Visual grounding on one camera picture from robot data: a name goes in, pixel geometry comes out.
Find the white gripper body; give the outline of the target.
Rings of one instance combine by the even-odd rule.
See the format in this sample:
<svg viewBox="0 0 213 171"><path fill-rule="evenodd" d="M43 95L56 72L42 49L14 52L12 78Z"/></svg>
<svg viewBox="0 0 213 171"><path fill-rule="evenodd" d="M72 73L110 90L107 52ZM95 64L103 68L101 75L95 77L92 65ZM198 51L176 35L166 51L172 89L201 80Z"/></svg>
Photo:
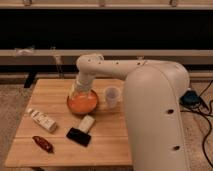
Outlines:
<svg viewBox="0 0 213 171"><path fill-rule="evenodd" d="M89 93L92 89L94 77L89 75L77 75L71 86L69 97L73 98L78 93Z"/></svg>

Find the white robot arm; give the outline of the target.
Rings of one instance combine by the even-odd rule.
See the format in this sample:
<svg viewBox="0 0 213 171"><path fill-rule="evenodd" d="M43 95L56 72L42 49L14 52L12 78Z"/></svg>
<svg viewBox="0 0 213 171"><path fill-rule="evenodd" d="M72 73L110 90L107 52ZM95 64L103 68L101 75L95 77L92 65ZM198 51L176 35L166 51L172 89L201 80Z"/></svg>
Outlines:
<svg viewBox="0 0 213 171"><path fill-rule="evenodd" d="M179 98L189 74L179 63L159 60L106 60L82 55L74 87L88 91L98 74L120 79L134 171L190 171Z"/></svg>

